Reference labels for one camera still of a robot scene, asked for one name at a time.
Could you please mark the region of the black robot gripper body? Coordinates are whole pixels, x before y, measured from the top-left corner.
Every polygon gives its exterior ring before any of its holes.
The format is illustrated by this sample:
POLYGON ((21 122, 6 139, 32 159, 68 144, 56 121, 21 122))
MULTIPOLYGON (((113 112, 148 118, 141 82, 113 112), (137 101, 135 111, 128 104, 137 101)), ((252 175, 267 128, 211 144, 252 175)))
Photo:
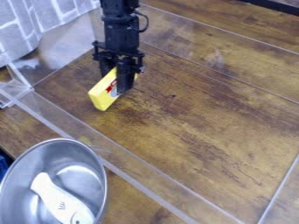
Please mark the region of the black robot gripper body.
POLYGON ((139 29, 139 17, 136 14, 123 16, 102 16, 104 23, 104 41, 94 40, 93 60, 98 62, 100 58, 115 58, 117 62, 123 58, 135 59, 135 72, 141 72, 143 57, 139 51, 139 34, 145 30, 139 29))

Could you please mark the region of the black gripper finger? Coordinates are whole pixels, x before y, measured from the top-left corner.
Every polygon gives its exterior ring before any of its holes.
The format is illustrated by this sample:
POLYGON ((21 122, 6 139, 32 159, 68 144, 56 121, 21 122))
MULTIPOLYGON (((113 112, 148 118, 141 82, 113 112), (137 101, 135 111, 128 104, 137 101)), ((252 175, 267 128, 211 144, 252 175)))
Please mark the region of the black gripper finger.
POLYGON ((98 59, 98 69, 100 69, 101 76, 105 76, 115 67, 116 67, 115 58, 98 59))
POLYGON ((133 58, 123 58, 116 63, 116 92, 123 94, 128 91, 135 83, 136 61, 133 58))

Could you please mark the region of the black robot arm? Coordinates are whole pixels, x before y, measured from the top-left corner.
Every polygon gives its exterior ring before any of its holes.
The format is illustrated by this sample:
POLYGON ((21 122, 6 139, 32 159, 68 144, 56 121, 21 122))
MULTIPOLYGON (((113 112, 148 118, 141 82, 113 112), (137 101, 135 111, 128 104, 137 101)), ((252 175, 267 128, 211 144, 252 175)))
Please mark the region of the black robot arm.
POLYGON ((104 42, 94 40, 93 60, 98 62, 101 77, 116 69, 116 93, 121 95, 135 84, 136 74, 144 71, 139 51, 139 34, 149 25, 149 18, 136 9, 139 0, 98 0, 102 10, 104 42))

